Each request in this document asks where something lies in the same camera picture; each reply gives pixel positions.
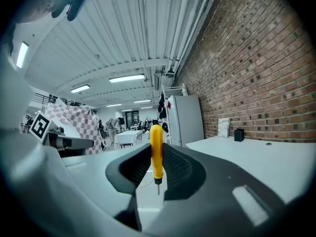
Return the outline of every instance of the yellow screwdriver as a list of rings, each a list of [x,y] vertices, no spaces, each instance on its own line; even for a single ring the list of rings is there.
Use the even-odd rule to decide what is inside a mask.
[[[155,124],[150,129],[150,144],[152,151],[153,177],[158,185],[158,195],[160,195],[159,184],[162,183],[162,127]]]

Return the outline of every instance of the white table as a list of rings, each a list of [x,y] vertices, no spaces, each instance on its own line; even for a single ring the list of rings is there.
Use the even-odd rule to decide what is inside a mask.
[[[272,189],[288,203],[303,194],[314,175],[316,143],[286,143],[233,137],[212,137],[187,146],[211,156],[229,160]]]
[[[130,127],[130,129],[132,130],[132,129],[135,129],[135,130],[137,130],[137,128],[139,127],[139,125],[136,125],[136,126],[131,126]]]
[[[141,137],[142,131],[126,131],[115,135],[115,143],[136,144],[137,137]]]

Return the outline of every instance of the fluorescent light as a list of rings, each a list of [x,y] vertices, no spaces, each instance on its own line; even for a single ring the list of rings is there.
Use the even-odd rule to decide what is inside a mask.
[[[107,105],[107,107],[112,107],[112,106],[119,106],[119,105],[122,105],[122,104]]]
[[[76,92],[83,91],[83,90],[89,89],[89,88],[90,88],[90,86],[88,84],[86,84],[84,86],[80,86],[79,88],[72,89],[70,92],[76,93]]]
[[[151,100],[141,100],[141,101],[134,101],[134,103],[144,103],[144,102],[150,102]]]
[[[145,75],[134,75],[134,76],[127,76],[127,77],[116,77],[109,79],[110,82],[119,82],[119,81],[130,81],[130,80],[138,80],[138,79],[145,79]]]
[[[16,62],[16,65],[19,68],[22,68],[23,65],[23,61],[26,55],[26,51],[28,50],[29,45],[27,45],[25,42],[22,42],[21,48],[20,48],[20,52],[19,52],[19,56],[18,56],[18,60]]]

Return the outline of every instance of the wall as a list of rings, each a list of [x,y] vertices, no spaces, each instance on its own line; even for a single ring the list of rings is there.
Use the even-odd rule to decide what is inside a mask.
[[[27,119],[26,119],[26,115],[29,115],[29,116],[31,116],[33,119],[35,119],[35,117],[36,117],[36,114],[35,113],[31,113],[31,112],[25,112],[24,113],[24,115],[23,115],[23,117],[22,117],[22,123],[23,124],[26,124],[26,122],[27,122]]]
[[[96,110],[97,110],[97,116],[101,119],[103,125],[107,121],[109,121],[109,119],[116,119],[119,117],[125,118],[124,113],[122,113],[120,110],[117,110],[115,108],[104,107],[104,108],[99,108]]]
[[[151,109],[140,109],[139,110],[139,120],[145,121],[146,117],[149,116],[152,119],[158,118],[158,108],[151,108]]]
[[[284,0],[215,0],[176,85],[199,97],[206,138],[218,118],[245,137],[314,142],[316,62]]]

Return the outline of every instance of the white pipe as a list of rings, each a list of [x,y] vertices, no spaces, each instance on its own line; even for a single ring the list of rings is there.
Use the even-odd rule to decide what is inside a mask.
[[[188,49],[188,47],[189,47],[189,44],[190,44],[191,39],[192,39],[192,37],[193,37],[193,34],[194,34],[194,32],[195,32],[195,30],[196,30],[196,28],[197,28],[197,26],[198,26],[199,19],[201,18],[201,15],[202,15],[202,13],[203,13],[203,9],[204,9],[204,6],[205,6],[205,4],[206,4],[206,1],[207,1],[207,0],[203,0],[203,2],[202,2],[202,4],[201,4],[201,7],[200,7],[199,12],[198,12],[198,15],[197,15],[197,19],[196,19],[196,21],[195,21],[195,23],[194,23],[194,25],[193,25],[193,28],[192,28],[192,30],[191,30],[191,34],[190,34],[190,36],[189,36],[189,38],[188,38],[187,44],[186,44],[186,46],[185,46],[183,52],[182,52],[181,58],[180,58],[179,62],[177,62],[177,64],[175,64],[175,66],[173,67],[173,68],[174,68],[174,70],[173,70],[174,73],[177,72],[177,70],[178,70],[178,68],[179,68],[179,66],[180,66],[180,64],[181,64],[181,62],[182,62],[182,60],[183,60],[183,57],[184,57],[185,53],[187,52],[187,49]]]
[[[169,64],[168,64],[168,68],[166,69],[166,73],[170,71],[170,67],[171,67],[172,61],[174,59],[174,54],[176,52],[176,48],[177,48],[177,44],[178,44],[181,28],[182,28],[182,25],[183,25],[184,16],[186,14],[188,2],[189,2],[189,0],[182,0],[181,1],[179,17],[178,17],[178,22],[177,22],[177,26],[176,26],[176,32],[174,34],[174,39],[173,39],[173,43],[172,43],[171,53],[170,53],[170,57],[169,57]]]
[[[185,46],[185,44],[187,42],[187,38],[188,38],[189,33],[190,33],[191,26],[193,24],[194,17],[196,15],[198,3],[199,3],[199,0],[194,0],[193,7],[192,7],[192,9],[190,11],[189,19],[188,19],[188,22],[187,22],[187,25],[186,25],[186,28],[185,28],[185,31],[184,31],[184,34],[183,34],[183,37],[182,37],[182,41],[181,41],[181,44],[180,44],[180,47],[179,47],[178,55],[177,55],[177,58],[176,58],[176,63],[175,63],[175,65],[172,68],[173,71],[176,70],[176,68],[177,68],[177,66],[179,64],[179,60],[181,58],[184,46]]]

